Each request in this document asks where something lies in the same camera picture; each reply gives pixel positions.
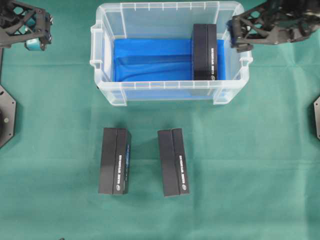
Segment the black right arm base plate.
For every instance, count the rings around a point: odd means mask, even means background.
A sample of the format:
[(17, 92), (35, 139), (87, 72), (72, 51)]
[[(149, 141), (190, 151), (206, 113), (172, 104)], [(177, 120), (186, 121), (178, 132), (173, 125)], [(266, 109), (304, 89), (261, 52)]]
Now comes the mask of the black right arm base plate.
[(313, 102), (316, 137), (320, 140), (320, 96)]

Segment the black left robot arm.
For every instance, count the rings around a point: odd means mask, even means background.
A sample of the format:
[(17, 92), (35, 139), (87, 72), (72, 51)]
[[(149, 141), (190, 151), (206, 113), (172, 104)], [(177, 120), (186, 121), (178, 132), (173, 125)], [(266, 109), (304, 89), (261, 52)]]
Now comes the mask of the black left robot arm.
[(0, 2), (0, 47), (23, 43), (29, 51), (44, 51), (52, 43), (53, 16), (43, 8), (16, 0)]

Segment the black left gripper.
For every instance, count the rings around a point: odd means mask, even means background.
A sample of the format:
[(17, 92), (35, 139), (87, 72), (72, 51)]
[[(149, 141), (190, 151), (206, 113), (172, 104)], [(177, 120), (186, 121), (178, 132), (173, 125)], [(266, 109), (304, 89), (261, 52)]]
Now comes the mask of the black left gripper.
[(25, 34), (36, 36), (25, 41), (25, 48), (29, 51), (44, 51), (52, 43), (52, 24), (53, 16), (42, 8), (36, 8), (24, 25)]

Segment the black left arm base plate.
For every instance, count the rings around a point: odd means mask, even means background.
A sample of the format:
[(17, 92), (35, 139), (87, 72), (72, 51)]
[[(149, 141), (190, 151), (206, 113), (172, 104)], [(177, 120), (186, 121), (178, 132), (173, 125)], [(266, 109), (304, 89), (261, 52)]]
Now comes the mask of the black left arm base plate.
[(0, 147), (15, 135), (16, 100), (0, 86)]

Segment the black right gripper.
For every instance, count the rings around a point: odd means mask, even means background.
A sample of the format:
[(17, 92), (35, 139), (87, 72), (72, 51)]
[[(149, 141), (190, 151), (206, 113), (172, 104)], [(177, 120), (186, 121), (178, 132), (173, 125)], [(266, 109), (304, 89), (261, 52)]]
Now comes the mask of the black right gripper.
[(248, 52), (253, 49), (253, 45), (243, 42), (246, 36), (246, 30), (243, 30), (241, 20), (238, 16), (233, 16), (227, 22), (227, 30), (230, 34), (230, 46), (236, 49), (238, 53)]

